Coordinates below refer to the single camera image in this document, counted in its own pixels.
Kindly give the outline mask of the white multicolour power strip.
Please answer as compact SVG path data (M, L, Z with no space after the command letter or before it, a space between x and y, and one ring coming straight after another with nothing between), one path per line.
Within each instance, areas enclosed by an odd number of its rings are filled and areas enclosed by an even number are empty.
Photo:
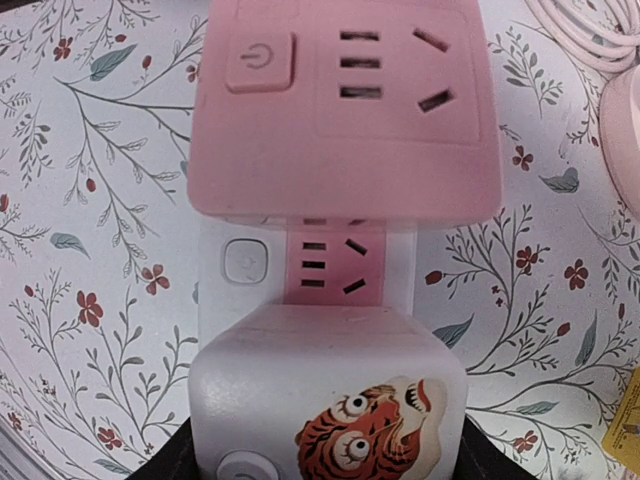
M311 305L413 311L414 232L349 225L339 231L274 230L205 217L198 247L198 354L255 310Z

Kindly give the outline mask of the white tiger cube socket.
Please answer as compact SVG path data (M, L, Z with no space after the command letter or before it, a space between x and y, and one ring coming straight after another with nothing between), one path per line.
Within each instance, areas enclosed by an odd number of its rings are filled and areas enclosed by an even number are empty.
M468 382L451 350L383 307L266 305L188 379L204 479L449 479Z

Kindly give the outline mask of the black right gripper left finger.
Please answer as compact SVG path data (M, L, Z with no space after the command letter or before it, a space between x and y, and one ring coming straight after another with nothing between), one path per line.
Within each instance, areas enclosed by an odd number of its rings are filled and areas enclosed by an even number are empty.
M127 480L197 480L191 422L187 419L149 461Z

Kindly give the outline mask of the pink cube socket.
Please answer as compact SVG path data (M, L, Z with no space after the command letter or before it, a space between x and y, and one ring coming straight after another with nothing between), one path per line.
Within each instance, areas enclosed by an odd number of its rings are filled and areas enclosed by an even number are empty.
M187 188L233 220L457 226L502 202L476 1L214 1Z

